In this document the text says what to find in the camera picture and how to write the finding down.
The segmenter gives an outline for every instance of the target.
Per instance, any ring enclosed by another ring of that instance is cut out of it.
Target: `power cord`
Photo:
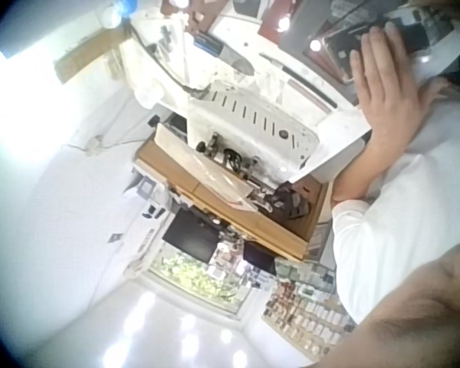
[[[164,71],[164,73],[167,74],[169,78],[174,81],[175,84],[177,84],[179,87],[182,88],[182,90],[184,90],[189,95],[191,95],[191,97],[197,98],[198,100],[201,100],[204,96],[206,96],[209,93],[209,88],[211,84],[206,86],[205,89],[199,90],[197,88],[192,88],[190,86],[186,86],[185,84],[182,84],[181,82],[179,82],[177,78],[175,78],[156,57],[155,55],[155,51],[157,48],[156,44],[149,44],[148,46],[146,46],[143,43],[143,40],[141,39],[140,34],[136,30],[136,28],[134,28],[134,26],[130,22],[127,23],[127,26],[129,27],[131,33],[135,36],[135,39],[138,41],[138,43],[143,48],[143,50],[152,58],[153,61],[155,61],[155,63]]]

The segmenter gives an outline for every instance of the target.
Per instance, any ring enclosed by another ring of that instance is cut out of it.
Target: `black screen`
[[[219,242],[219,231],[192,212],[180,209],[163,240],[195,259],[209,263]]]

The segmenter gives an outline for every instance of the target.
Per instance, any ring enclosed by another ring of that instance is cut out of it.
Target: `wooden cabinet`
[[[324,203],[327,185],[319,185],[317,200],[310,213],[284,225],[272,221],[260,212],[241,211],[232,208],[214,192],[207,189],[194,176],[168,156],[155,142],[150,140],[138,151],[137,163],[157,172],[176,190],[189,197],[200,209],[207,209],[227,222],[232,223],[255,241],[282,257],[300,261],[304,258],[318,216]]]

